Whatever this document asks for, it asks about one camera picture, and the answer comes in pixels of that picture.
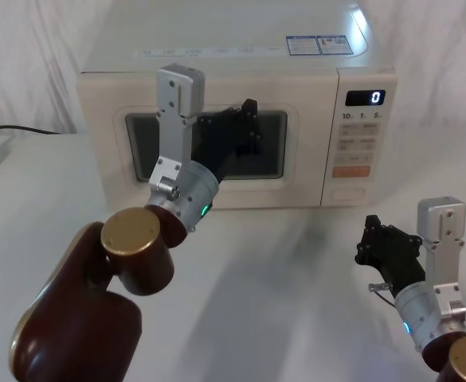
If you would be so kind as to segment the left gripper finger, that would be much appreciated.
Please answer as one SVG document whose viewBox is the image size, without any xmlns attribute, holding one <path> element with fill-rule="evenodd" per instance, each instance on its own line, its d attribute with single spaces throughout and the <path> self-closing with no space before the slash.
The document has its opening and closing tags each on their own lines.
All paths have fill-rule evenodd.
<svg viewBox="0 0 466 382">
<path fill-rule="evenodd" d="M 197 124 L 205 127 L 212 125 L 248 126 L 252 119 L 252 100 L 246 99 L 242 104 L 227 107 L 214 113 L 203 113 L 197 118 Z"/>
<path fill-rule="evenodd" d="M 248 125 L 248 153 L 259 154 L 261 152 L 262 134 L 258 123 L 258 104 L 254 99 L 245 101 L 246 120 Z"/>
</svg>

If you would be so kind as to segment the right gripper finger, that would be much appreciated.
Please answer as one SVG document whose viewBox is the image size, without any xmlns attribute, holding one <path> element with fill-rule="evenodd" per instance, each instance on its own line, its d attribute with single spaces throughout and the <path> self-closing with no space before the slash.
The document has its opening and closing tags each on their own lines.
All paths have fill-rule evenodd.
<svg viewBox="0 0 466 382">
<path fill-rule="evenodd" d="M 422 245 L 420 236 L 410 235 L 393 225 L 382 225 L 378 239 L 387 250 L 419 250 Z"/>
<path fill-rule="evenodd" d="M 365 220 L 365 227 L 360 242 L 357 244 L 355 262 L 361 266 L 378 266 L 378 234 L 381 231 L 381 221 L 377 215 L 369 215 Z"/>
</svg>

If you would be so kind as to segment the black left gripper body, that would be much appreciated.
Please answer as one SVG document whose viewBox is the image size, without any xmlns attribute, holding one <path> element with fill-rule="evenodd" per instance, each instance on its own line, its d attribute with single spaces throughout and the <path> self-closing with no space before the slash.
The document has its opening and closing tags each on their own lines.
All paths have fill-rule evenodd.
<svg viewBox="0 0 466 382">
<path fill-rule="evenodd" d="M 203 165 L 221 183 L 232 157 L 248 140 L 248 126 L 212 125 L 205 127 L 196 123 L 199 132 L 198 144 L 192 150 L 192 160 Z"/>
</svg>

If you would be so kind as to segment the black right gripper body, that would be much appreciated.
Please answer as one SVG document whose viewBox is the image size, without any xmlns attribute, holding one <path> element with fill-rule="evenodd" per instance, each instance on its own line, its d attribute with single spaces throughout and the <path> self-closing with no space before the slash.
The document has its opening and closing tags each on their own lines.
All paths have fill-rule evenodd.
<svg viewBox="0 0 466 382">
<path fill-rule="evenodd" d="M 375 268 L 386 283 L 391 285 L 394 298 L 406 287 L 425 280 L 425 271 L 418 261 L 419 250 L 387 250 L 378 240 L 380 264 Z"/>
</svg>

